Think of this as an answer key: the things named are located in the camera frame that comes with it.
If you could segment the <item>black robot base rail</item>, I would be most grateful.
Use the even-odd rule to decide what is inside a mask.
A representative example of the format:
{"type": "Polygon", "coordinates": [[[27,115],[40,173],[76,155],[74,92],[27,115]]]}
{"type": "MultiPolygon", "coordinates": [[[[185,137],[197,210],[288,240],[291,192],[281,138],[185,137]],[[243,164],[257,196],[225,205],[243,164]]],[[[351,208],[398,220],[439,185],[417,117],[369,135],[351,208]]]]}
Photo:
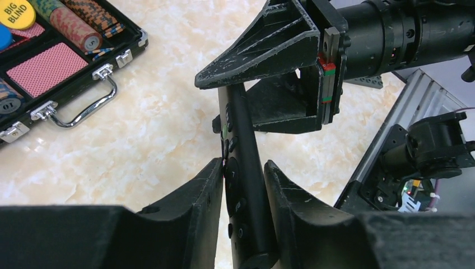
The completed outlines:
{"type": "Polygon", "coordinates": [[[336,208],[435,212],[443,180],[474,167],[474,108],[422,70],[412,73],[336,208]]]}

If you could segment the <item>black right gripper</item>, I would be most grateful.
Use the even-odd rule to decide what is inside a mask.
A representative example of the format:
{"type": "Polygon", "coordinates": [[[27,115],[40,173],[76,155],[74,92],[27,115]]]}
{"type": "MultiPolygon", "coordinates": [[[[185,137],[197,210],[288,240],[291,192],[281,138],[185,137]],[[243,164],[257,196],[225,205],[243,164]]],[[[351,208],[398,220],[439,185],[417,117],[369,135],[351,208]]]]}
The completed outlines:
{"type": "Polygon", "coordinates": [[[196,74],[194,85],[212,89],[258,79],[244,92],[255,131],[319,131],[339,113],[347,32],[347,20],[330,1],[267,1],[231,47],[196,74]],[[321,70],[301,70],[298,77],[295,70],[317,57],[321,70]]]}

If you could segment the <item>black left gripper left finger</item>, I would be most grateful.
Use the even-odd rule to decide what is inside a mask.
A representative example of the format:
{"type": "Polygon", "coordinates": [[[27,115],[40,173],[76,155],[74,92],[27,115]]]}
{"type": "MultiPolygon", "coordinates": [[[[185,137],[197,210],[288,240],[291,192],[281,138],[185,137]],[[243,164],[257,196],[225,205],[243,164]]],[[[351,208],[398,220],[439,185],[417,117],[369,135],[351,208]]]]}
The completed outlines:
{"type": "Polygon", "coordinates": [[[221,160],[132,212],[122,206],[1,207],[2,268],[213,268],[221,160]]]}

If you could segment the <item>black remote control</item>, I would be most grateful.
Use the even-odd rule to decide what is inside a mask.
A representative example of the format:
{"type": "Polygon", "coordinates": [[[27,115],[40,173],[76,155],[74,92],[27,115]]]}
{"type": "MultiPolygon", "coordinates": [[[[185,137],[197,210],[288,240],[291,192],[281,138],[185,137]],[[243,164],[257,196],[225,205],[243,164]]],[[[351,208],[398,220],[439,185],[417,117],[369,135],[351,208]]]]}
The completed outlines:
{"type": "Polygon", "coordinates": [[[245,86],[218,89],[222,173],[234,268],[272,268],[278,248],[245,86]]]}

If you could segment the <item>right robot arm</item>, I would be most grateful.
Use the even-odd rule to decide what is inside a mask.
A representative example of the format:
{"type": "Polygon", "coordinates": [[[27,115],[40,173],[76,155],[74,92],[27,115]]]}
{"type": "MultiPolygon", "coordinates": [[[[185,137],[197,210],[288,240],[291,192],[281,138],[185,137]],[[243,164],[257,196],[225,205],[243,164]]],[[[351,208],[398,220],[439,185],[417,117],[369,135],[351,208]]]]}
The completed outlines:
{"type": "Polygon", "coordinates": [[[200,89],[256,80],[256,131],[318,131],[339,113],[344,83],[405,87],[337,199],[347,212],[435,211],[442,180],[474,167],[468,109],[423,67],[474,61],[473,1],[267,1],[243,34],[195,77],[200,89]]]}

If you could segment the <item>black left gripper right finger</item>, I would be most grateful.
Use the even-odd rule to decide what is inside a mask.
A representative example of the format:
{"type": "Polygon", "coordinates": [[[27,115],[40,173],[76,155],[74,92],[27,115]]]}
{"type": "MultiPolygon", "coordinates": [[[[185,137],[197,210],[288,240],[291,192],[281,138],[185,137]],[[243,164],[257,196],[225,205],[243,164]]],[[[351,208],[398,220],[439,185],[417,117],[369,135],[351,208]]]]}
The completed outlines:
{"type": "Polygon", "coordinates": [[[474,215],[336,209],[269,160],[276,268],[473,268],[474,215]]]}

